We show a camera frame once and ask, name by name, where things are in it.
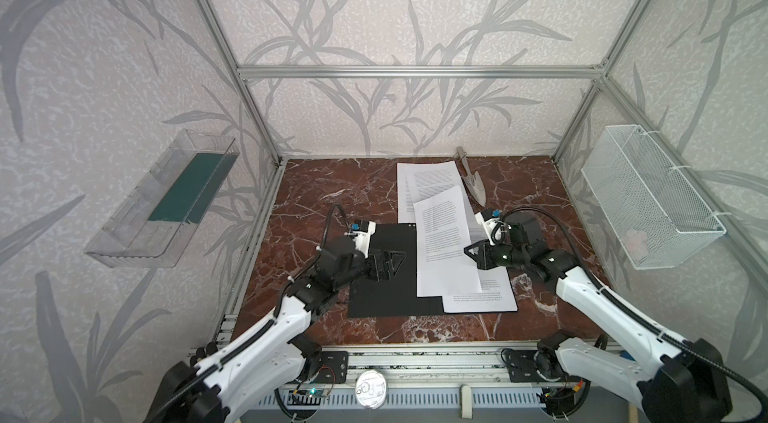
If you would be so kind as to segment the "black folder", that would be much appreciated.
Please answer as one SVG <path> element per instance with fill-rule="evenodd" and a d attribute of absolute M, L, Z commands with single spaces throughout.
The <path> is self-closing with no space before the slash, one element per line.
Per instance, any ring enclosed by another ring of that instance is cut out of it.
<path fill-rule="evenodd" d="M 404 251 L 406 260 L 390 281 L 360 280 L 350 290 L 348 316 L 350 318 L 381 318 L 406 316 L 446 315 L 442 298 L 416 295 L 416 225 L 413 223 L 382 224 L 376 228 L 371 247 L 380 250 Z M 482 280 L 506 280 L 505 268 L 481 271 Z"/>

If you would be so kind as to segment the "printed paper sheet bottom stack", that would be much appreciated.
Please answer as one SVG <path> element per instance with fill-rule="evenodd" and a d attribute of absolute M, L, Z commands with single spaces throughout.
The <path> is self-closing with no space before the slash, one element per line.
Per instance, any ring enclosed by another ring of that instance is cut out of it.
<path fill-rule="evenodd" d="M 431 198 L 452 187 L 461 190 L 468 222 L 475 223 L 474 213 L 464 184 L 453 161 L 444 163 L 398 163 L 398 222 L 414 223 L 414 203 Z"/>

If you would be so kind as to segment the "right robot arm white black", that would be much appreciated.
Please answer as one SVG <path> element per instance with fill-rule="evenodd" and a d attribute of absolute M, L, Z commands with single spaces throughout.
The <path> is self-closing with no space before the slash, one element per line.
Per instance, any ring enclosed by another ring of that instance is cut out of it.
<path fill-rule="evenodd" d="M 522 270 L 575 307 L 616 341 L 626 357 L 558 331 L 537 344 L 540 376 L 595 382 L 639 407 L 652 422 L 719 422 L 733 409 L 719 351 L 703 339 L 691 342 L 634 308 L 600 281 L 572 236 L 565 250 L 534 239 L 511 213 L 476 214 L 485 238 L 464 250 L 478 269 Z"/>

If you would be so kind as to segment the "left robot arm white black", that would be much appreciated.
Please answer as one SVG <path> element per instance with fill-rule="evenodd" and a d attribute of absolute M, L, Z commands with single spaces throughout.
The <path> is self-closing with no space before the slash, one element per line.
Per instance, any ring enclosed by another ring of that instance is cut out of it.
<path fill-rule="evenodd" d="M 316 256 L 281 290 L 264 318 L 194 365 L 180 362 L 163 376 L 149 422 L 235 422 L 266 394 L 308 375 L 319 352 L 304 332 L 358 280 L 392 279 L 404 251 L 370 249 L 361 233 L 318 247 Z"/>

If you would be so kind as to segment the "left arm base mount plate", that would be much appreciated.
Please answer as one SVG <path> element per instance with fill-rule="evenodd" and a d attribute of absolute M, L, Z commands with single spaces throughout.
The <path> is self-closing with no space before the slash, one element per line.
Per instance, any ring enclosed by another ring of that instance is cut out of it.
<path fill-rule="evenodd" d="M 307 380 L 319 384 L 343 384 L 347 380 L 349 353 L 321 351 L 308 360 Z"/>

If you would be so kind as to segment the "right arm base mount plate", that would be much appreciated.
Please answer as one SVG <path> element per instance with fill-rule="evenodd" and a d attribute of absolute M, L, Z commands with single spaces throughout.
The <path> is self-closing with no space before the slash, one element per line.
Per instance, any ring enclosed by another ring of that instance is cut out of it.
<path fill-rule="evenodd" d="M 539 351 L 503 348 L 500 353 L 512 383 L 558 382 L 561 376 Z"/>

